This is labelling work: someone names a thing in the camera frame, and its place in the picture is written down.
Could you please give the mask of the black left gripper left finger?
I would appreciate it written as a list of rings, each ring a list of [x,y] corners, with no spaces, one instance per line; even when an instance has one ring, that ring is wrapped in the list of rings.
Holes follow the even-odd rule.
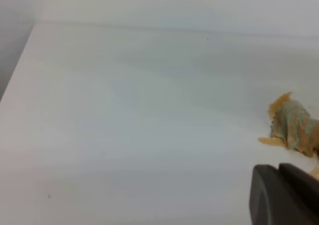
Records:
[[[250,189],[253,225],[317,225],[319,205],[307,205],[288,181],[270,165],[253,168]]]

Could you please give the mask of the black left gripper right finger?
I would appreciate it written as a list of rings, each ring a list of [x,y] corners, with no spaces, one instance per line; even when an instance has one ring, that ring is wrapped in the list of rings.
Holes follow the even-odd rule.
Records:
[[[315,178],[288,163],[279,164],[279,171],[305,204],[319,204],[319,182]]]

